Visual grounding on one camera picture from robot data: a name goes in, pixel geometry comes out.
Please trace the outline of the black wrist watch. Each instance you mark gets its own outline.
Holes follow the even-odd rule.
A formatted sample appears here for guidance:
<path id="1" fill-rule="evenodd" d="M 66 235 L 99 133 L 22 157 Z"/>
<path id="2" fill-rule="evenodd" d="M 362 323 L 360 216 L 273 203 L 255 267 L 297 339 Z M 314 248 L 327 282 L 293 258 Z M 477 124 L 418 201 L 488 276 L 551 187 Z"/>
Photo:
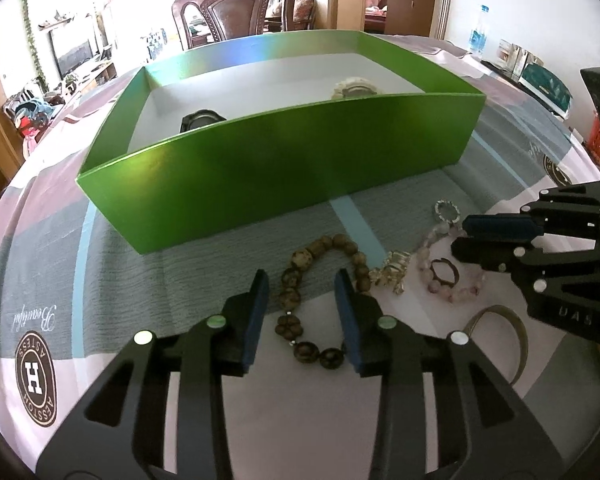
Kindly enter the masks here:
<path id="1" fill-rule="evenodd" d="M 197 110 L 185 115 L 181 120 L 180 133 L 186 133 L 218 122 L 225 122 L 226 118 L 214 110 Z"/>

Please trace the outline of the plastic water bottle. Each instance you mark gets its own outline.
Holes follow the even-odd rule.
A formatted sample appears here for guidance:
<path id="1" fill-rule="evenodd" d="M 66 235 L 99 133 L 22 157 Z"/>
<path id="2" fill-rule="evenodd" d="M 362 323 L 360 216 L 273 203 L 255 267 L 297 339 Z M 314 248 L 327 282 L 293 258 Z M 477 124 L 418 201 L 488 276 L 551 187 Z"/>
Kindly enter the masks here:
<path id="1" fill-rule="evenodd" d="M 479 29 L 474 28 L 469 37 L 470 52 L 474 55 L 483 55 L 486 46 L 486 34 Z"/>

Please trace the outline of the teal box on shelf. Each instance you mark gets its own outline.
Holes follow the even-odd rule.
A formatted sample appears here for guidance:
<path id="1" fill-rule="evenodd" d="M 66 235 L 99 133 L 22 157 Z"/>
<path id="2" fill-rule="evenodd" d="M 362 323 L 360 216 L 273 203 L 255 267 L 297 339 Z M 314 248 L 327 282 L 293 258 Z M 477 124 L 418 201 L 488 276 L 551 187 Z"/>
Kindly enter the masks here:
<path id="1" fill-rule="evenodd" d="M 572 94 L 567 86 L 550 70 L 536 63 L 528 64 L 518 82 L 548 106 L 548 109 L 562 119 L 568 119 Z"/>

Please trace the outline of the dark thin ring band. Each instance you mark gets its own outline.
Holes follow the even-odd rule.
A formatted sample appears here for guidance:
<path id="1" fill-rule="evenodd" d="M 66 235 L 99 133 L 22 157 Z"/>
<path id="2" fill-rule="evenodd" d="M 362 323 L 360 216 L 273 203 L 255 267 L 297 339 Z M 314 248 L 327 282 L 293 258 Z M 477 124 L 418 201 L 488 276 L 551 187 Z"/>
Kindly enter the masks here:
<path id="1" fill-rule="evenodd" d="M 460 282 L 460 270 L 448 258 L 432 259 L 429 270 L 432 273 L 432 279 L 441 286 L 454 288 Z"/>

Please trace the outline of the cream wrist watch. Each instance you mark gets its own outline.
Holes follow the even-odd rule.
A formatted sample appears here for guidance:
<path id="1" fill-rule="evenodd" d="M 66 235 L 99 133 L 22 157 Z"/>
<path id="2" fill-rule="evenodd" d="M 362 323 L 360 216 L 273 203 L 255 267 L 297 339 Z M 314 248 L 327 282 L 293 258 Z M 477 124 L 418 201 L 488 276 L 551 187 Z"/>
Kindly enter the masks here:
<path id="1" fill-rule="evenodd" d="M 332 92 L 333 100 L 348 100 L 366 98 L 366 96 L 378 96 L 381 91 L 368 79 L 361 77 L 350 77 L 339 81 Z"/>

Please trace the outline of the black television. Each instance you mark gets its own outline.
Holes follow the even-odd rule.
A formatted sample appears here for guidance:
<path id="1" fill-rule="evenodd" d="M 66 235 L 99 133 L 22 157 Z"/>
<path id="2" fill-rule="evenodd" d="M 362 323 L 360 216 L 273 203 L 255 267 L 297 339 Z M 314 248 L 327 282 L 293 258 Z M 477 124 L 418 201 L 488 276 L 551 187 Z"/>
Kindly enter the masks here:
<path id="1" fill-rule="evenodd" d="M 48 33 L 56 68 L 61 79 L 94 58 L 96 41 L 86 28 L 66 25 Z"/>

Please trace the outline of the pile of clothes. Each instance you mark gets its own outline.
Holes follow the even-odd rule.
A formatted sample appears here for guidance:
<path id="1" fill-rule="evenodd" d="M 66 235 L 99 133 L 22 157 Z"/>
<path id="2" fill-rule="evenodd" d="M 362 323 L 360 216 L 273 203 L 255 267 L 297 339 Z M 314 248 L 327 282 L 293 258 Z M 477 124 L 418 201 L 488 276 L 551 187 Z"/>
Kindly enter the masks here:
<path id="1" fill-rule="evenodd" d="M 3 105 L 3 112 L 26 140 L 34 140 L 44 132 L 60 110 L 61 105 L 52 105 L 39 98 L 9 99 Z"/>

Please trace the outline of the carved wooden chair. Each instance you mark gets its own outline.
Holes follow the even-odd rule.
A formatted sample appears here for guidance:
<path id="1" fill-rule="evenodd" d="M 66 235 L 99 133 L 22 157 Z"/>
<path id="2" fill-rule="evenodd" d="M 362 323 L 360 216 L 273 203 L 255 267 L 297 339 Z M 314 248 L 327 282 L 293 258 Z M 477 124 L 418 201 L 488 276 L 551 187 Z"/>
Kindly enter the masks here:
<path id="1" fill-rule="evenodd" d="M 192 6 L 202 16 L 214 42 L 262 35 L 270 0 L 174 0 L 172 16 L 184 50 L 194 47 L 185 11 Z M 284 0 L 282 31 L 294 29 L 294 0 Z"/>

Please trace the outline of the striped bed sheet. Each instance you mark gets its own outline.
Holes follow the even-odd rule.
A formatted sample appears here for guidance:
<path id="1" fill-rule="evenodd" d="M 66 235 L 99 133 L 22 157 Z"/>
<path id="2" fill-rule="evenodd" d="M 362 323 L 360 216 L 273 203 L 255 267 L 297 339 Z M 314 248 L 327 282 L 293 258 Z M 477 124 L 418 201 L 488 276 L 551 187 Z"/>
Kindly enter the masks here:
<path id="1" fill-rule="evenodd" d="M 27 412 L 15 351 L 26 333 L 52 352 L 57 413 L 65 416 L 114 355 L 143 328 L 185 332 L 247 289 L 258 269 L 277 282 L 292 252 L 347 233 L 378 266 L 415 249 L 434 227 L 434 203 L 463 214 L 514 212 L 557 177 L 600 172 L 565 127 L 457 48 L 406 36 L 402 48 L 459 74 L 486 95 L 460 162 L 162 252 L 138 254 L 76 186 L 84 156 L 114 102 L 55 128 L 0 199 L 0 430 L 34 465 L 53 434 Z M 299 364 L 264 322 L 256 362 L 224 382 L 227 432 L 239 479 L 363 479 L 370 469 L 379 382 L 350 366 Z"/>

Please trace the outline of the green cardboard box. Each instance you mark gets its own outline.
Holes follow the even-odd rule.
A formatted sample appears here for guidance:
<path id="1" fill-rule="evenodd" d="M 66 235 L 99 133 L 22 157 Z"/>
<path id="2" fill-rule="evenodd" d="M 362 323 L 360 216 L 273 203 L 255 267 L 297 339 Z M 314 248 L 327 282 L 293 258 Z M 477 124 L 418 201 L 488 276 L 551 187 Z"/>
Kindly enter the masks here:
<path id="1" fill-rule="evenodd" d="M 333 100 L 350 77 L 381 94 Z M 453 165 L 485 102 L 449 70 L 364 32 L 222 41 L 142 67 L 76 182 L 147 254 Z M 180 133 L 197 110 L 226 121 Z"/>

